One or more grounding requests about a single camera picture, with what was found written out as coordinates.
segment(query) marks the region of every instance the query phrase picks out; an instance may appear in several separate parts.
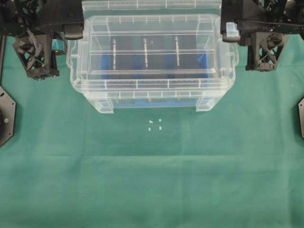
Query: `screw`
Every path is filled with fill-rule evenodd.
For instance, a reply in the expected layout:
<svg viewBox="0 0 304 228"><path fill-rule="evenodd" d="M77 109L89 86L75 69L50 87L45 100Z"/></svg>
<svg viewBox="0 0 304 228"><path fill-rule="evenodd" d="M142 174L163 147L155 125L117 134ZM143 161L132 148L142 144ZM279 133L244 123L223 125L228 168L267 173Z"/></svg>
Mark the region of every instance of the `screw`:
<svg viewBox="0 0 304 228"><path fill-rule="evenodd" d="M23 8L23 12L24 12L25 14L28 14L28 13L29 13L28 10L27 10L26 8Z"/></svg>

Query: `black hexagonal plate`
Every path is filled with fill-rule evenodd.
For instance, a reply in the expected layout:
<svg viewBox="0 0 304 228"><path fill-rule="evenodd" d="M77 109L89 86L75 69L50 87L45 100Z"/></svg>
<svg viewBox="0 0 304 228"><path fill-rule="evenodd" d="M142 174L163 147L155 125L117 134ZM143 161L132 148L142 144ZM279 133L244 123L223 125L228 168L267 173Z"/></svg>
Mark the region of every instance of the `black hexagonal plate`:
<svg viewBox="0 0 304 228"><path fill-rule="evenodd" d="M3 131L0 133L0 147L14 135L16 102L0 86L0 110L3 114Z"/></svg>
<svg viewBox="0 0 304 228"><path fill-rule="evenodd" d="M300 114L302 138L304 138L304 99L299 103L299 114Z"/></svg>

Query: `white label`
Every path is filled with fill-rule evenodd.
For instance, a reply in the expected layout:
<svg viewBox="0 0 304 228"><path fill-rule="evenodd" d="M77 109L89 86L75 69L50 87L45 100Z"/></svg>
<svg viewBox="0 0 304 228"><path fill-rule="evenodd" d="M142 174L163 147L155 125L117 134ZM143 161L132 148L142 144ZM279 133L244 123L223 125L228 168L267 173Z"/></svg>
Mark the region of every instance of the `white label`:
<svg viewBox="0 0 304 228"><path fill-rule="evenodd" d="M175 43L176 43L176 61L177 66L180 66L180 48L179 48L179 38L175 37Z"/></svg>
<svg viewBox="0 0 304 228"><path fill-rule="evenodd" d="M147 48L147 39L143 39L144 43L144 63L146 65L146 68L148 68L148 48Z"/></svg>
<svg viewBox="0 0 304 228"><path fill-rule="evenodd" d="M113 70L116 70L116 39L113 39Z"/></svg>

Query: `green tablecloth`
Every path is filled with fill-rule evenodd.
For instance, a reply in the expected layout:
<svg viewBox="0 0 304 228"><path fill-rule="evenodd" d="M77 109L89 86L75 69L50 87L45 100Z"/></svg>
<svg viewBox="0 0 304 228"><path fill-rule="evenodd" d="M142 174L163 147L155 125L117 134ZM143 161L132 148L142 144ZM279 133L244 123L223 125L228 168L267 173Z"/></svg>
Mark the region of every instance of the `green tablecloth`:
<svg viewBox="0 0 304 228"><path fill-rule="evenodd" d="M304 226L299 37L268 74L246 72L240 48L236 83L210 112L112 115L72 88L64 58L60 78L27 79L12 42L2 85L18 107L15 135L0 149L0 227Z"/></svg>

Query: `clear plastic storage box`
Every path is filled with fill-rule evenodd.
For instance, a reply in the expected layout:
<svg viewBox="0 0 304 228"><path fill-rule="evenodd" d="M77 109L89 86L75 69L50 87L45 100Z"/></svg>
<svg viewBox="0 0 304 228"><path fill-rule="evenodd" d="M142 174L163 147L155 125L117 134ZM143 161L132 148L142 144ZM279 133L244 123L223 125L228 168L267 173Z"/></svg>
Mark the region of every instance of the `clear plastic storage box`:
<svg viewBox="0 0 304 228"><path fill-rule="evenodd" d="M83 1L84 38L69 41L75 90L115 108L208 111L233 86L238 51L222 42L221 0Z"/></svg>

